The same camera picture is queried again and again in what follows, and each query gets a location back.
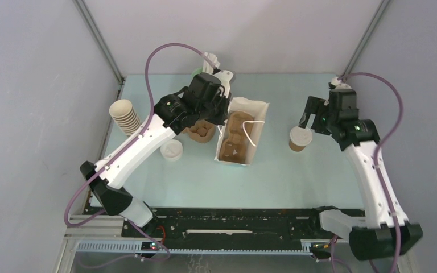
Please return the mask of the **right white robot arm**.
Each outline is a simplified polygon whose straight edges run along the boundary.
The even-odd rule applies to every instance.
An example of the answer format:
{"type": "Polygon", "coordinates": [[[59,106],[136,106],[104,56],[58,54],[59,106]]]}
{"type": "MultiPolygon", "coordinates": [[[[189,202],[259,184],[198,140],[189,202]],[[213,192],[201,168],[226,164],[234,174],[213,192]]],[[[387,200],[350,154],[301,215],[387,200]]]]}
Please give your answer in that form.
{"type": "Polygon", "coordinates": [[[420,224],[409,221],[395,197],[382,156],[380,136],[373,121],[359,118],[356,92],[352,89],[329,91],[328,99],[307,99],[300,128],[330,135],[350,162],[365,206],[360,221],[334,206],[314,209],[308,230],[316,238],[333,233],[346,240],[360,261],[394,258],[406,254],[422,237],[420,224]]]}

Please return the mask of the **light blue paper bag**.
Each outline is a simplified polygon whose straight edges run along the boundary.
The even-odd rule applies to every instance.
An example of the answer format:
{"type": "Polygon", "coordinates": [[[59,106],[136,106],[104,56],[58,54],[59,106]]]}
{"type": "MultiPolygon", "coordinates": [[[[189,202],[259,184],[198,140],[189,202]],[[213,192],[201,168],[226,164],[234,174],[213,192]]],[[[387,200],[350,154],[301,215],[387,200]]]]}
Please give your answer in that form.
{"type": "Polygon", "coordinates": [[[246,152],[246,160],[245,164],[238,164],[242,166],[248,166],[252,163],[255,153],[257,151],[259,141],[262,135],[263,127],[266,123],[266,114],[269,108],[269,103],[264,101],[257,101],[257,100],[249,100],[245,97],[235,97],[232,98],[229,108],[228,108],[228,115],[226,116],[226,121],[224,125],[219,125],[217,127],[219,131],[219,137],[217,141],[216,146],[216,154],[215,154],[215,161],[226,163],[226,164],[235,164],[238,163],[231,163],[231,162],[225,162],[225,161],[219,161],[218,156],[221,148],[221,144],[223,140],[225,139],[226,134],[226,125],[228,122],[229,116],[234,111],[243,111],[248,114],[250,114],[254,121],[250,121],[250,123],[253,124],[252,133],[250,135],[247,135],[248,140],[250,141],[250,144],[248,145],[248,149],[246,152]]]}

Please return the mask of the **white plastic cup lid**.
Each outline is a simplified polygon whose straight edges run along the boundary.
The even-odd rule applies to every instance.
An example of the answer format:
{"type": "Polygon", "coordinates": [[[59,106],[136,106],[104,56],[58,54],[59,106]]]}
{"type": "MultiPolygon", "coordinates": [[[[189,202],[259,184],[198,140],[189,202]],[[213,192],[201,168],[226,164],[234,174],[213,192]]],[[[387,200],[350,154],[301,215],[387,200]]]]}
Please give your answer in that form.
{"type": "Polygon", "coordinates": [[[290,139],[293,139],[295,142],[303,141],[306,139],[310,139],[312,141],[313,135],[312,131],[309,128],[300,128],[298,126],[295,126],[290,131],[290,139]]]}

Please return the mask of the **brown paper coffee cup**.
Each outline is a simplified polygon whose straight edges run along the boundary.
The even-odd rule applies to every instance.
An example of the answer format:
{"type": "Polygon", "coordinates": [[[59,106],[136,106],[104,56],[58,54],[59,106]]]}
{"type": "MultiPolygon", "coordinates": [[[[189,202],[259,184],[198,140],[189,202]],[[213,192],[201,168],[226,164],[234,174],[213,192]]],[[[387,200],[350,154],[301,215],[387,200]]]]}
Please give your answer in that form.
{"type": "Polygon", "coordinates": [[[289,140],[289,148],[294,152],[301,152],[303,151],[309,144],[311,143],[310,139],[306,139],[303,141],[299,141],[298,143],[295,142],[293,139],[289,140]]]}

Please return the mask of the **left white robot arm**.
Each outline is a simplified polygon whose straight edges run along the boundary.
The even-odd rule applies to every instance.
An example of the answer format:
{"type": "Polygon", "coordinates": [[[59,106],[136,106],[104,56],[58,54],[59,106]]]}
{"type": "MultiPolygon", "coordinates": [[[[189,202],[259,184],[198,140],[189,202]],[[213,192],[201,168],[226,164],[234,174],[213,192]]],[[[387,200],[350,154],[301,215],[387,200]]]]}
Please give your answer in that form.
{"type": "Polygon", "coordinates": [[[195,75],[189,86],[162,97],[144,124],[129,136],[108,157],[97,163],[85,161],[80,166],[89,181],[92,193],[109,216],[119,215],[135,224],[144,237],[155,234],[157,221],[151,209],[124,188],[126,180],[155,150],[192,127],[206,120],[224,125],[230,95],[231,71],[195,75]]]}

